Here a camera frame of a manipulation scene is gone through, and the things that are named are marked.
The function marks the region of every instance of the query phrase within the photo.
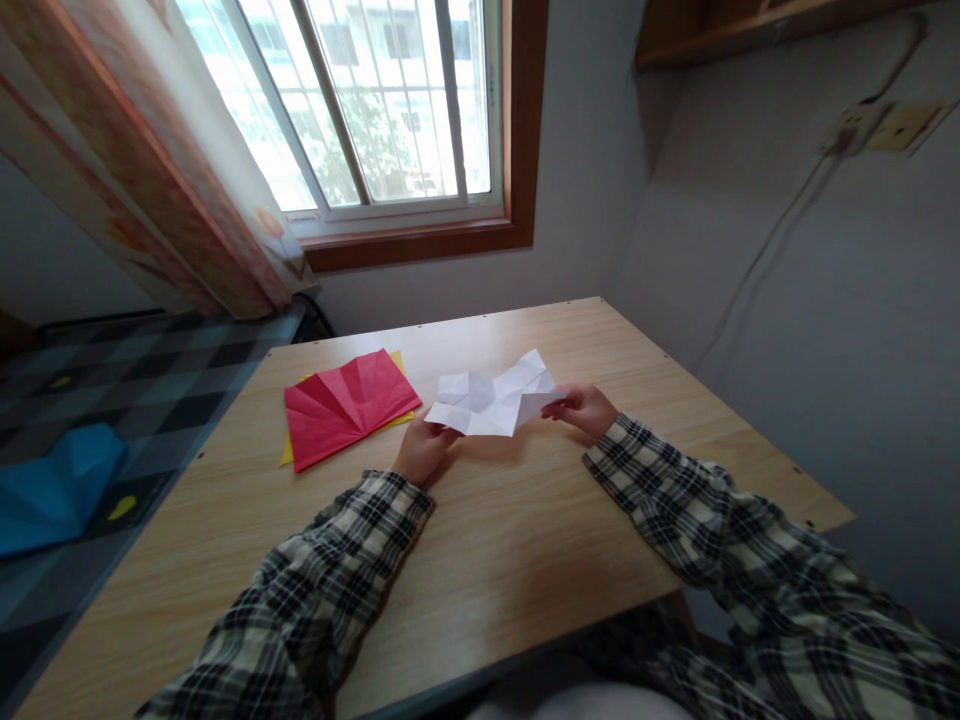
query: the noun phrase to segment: wooden shelf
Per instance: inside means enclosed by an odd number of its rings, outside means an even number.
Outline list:
[[[699,65],[929,2],[648,0],[637,43],[637,69]]]

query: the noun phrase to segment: white wall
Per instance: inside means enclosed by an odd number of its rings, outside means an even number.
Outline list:
[[[0,308],[33,325],[156,304],[0,155]]]
[[[643,3],[553,0],[534,246],[325,275],[342,334],[596,295],[633,234],[647,177],[631,63]]]
[[[960,7],[891,100],[960,99]],[[883,19],[688,73],[608,299],[687,367],[823,133],[910,25]],[[913,157],[846,160],[757,272],[700,379],[860,519],[832,538],[960,637],[960,113]]]

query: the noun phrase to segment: red origami paper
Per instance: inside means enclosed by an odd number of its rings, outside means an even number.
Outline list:
[[[283,393],[296,472],[423,405],[386,350],[311,375]]]

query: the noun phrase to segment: electrical outlet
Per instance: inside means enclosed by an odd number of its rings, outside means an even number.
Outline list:
[[[873,135],[890,105],[853,105],[840,113],[840,119],[831,128],[820,145],[820,152],[846,157],[856,155]]]
[[[949,110],[948,105],[894,105],[867,143],[870,152],[908,152]]]

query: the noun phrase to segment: checkered bedsheet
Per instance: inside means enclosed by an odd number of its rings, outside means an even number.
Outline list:
[[[293,307],[251,323],[189,315],[72,330],[0,370],[0,466],[42,457],[67,430],[98,422],[130,449],[82,537],[0,560],[0,718],[13,715],[260,360],[291,341],[302,314]],[[118,503],[130,497],[133,508],[117,518]]]

